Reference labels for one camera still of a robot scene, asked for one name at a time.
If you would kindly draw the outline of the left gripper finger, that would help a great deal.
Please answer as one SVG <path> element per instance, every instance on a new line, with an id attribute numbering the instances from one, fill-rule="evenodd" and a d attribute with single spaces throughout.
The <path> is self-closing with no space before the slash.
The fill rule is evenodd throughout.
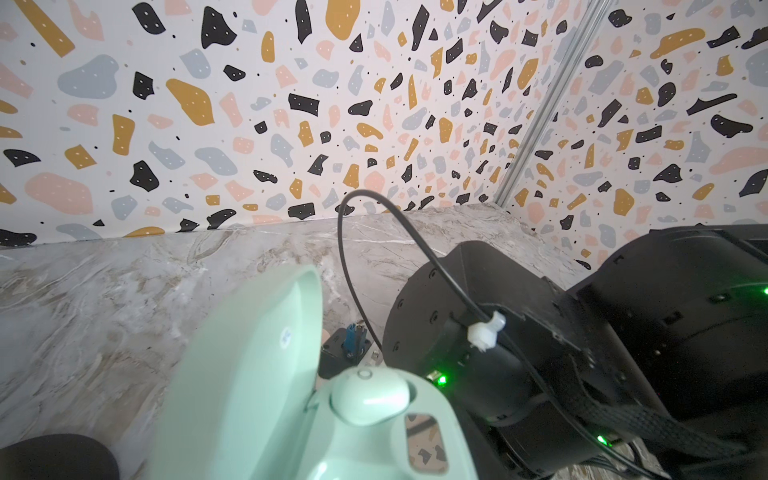
<path id="1" fill-rule="evenodd" d="M 2 479 L 113 479 L 119 466 L 101 442 L 79 434 L 51 434 L 1 449 Z"/>

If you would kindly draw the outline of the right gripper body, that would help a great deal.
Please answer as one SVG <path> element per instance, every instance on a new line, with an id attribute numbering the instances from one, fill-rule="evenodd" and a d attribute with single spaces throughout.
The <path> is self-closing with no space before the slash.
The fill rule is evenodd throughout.
<path id="1" fill-rule="evenodd" d="M 466 241 L 419 268 L 398 294 L 384 333 L 388 366 L 428 378 L 448 398 L 482 479 L 546 479 L 629 442 L 613 427 L 574 427 L 555 399 L 573 358 L 597 400 L 652 405 L 620 338 L 642 317 L 637 285 L 658 261 L 636 240 L 585 280 L 562 289 L 491 245 Z"/>

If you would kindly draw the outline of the mint green charging case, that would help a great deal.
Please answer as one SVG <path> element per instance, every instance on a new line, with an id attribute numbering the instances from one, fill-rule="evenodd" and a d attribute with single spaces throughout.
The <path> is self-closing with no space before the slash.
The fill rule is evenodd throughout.
<path id="1" fill-rule="evenodd" d="M 432 417 L 447 479 L 476 469 L 445 396 L 411 373 L 352 367 L 316 382 L 322 282 L 311 265 L 259 274 L 223 300 L 165 395 L 150 479 L 420 479 L 407 417 Z"/>

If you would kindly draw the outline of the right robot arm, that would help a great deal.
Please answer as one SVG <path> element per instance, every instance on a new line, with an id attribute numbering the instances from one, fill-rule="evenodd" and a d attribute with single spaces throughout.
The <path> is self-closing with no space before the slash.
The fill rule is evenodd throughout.
<path id="1" fill-rule="evenodd" d="M 767 475 L 767 229 L 654 230 L 562 289 L 491 245 L 409 278 L 383 357 L 448 398 L 486 479 L 572 465 L 635 478 Z"/>

